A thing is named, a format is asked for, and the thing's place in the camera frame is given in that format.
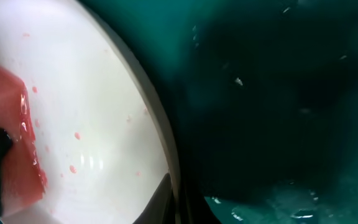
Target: glossy white surface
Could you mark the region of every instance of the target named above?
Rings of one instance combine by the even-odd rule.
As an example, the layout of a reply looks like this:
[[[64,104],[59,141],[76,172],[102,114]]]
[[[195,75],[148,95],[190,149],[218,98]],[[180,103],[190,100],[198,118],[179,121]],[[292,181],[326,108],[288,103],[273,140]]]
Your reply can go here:
[[[27,86],[48,179],[41,201],[3,222],[132,223],[168,166],[161,131],[99,25],[74,1],[0,0],[0,65]]]

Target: red food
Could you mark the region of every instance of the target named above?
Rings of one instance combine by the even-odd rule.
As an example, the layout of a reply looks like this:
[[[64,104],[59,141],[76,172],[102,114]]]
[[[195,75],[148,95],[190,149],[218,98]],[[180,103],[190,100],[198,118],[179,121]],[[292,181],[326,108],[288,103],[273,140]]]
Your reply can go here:
[[[46,177],[41,176],[35,151],[27,90],[22,80],[0,67],[0,128],[13,147],[2,160],[3,216],[42,198]]]

